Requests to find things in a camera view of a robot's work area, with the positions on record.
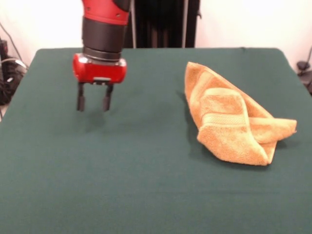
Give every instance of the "black cable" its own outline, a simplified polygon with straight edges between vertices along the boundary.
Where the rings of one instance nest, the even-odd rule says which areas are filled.
[[[9,39],[10,39],[10,41],[11,41],[11,43],[12,43],[14,49],[16,50],[17,55],[19,56],[19,59],[20,59],[21,61],[23,61],[23,60],[21,59],[21,56],[20,56],[19,51],[17,50],[17,48],[16,48],[16,46],[15,46],[15,44],[14,44],[14,42],[13,42],[13,39],[11,38],[11,35],[5,30],[5,28],[4,28],[4,26],[1,24],[1,22],[0,22],[0,27],[1,27],[2,30],[6,33],[6,35],[9,37]]]
[[[312,54],[312,46],[310,48],[309,56],[308,56],[307,63],[306,63],[306,66],[305,66],[304,70],[306,70],[308,68],[308,64],[309,64],[309,61],[310,61],[310,58],[311,58],[311,54]]]

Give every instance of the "green table surface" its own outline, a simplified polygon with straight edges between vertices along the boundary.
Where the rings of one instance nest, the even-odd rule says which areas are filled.
[[[277,49],[125,49],[111,110],[73,53],[39,50],[0,124],[1,234],[312,233],[312,100]],[[298,120],[268,167],[216,159],[184,97],[207,65],[273,116]]]

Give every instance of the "towel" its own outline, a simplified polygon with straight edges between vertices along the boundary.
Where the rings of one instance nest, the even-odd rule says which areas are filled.
[[[220,160],[272,163],[277,142],[296,133],[297,121],[274,118],[221,75],[188,62],[185,96],[198,128],[197,140]]]

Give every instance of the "cable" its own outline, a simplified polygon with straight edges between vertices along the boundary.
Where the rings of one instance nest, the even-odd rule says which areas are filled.
[[[9,62],[9,61],[13,61],[13,62],[17,63],[18,65],[22,66],[23,68],[25,68],[27,70],[29,68],[25,63],[23,63],[21,60],[19,60],[17,58],[6,58],[6,59],[2,60],[1,63]]]
[[[11,35],[5,30],[5,28],[4,28],[4,26],[1,24],[1,22],[0,22],[0,27],[1,27],[2,30],[6,33],[6,35],[9,37],[9,39],[10,39],[10,41],[11,41],[11,43],[12,43],[14,49],[16,50],[17,55],[19,56],[19,59],[22,60],[22,59],[21,59],[21,56],[20,56],[20,53],[19,53],[19,51],[17,50],[17,48],[16,48],[16,46],[15,46],[15,44],[14,44],[14,42],[13,42],[13,39],[11,38]]]
[[[308,67],[308,64],[309,64],[309,61],[310,61],[310,58],[311,58],[311,54],[312,54],[312,46],[311,46],[311,48],[310,48],[309,56],[308,56],[307,63],[306,63],[306,66],[305,66],[305,69],[304,69],[304,70],[306,70],[307,67]]]

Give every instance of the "towel fold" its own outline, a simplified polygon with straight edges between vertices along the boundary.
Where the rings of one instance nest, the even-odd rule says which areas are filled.
[[[274,118],[246,93],[206,66],[189,62],[185,96],[197,140],[217,158],[268,165],[276,144],[296,132],[294,119]]]

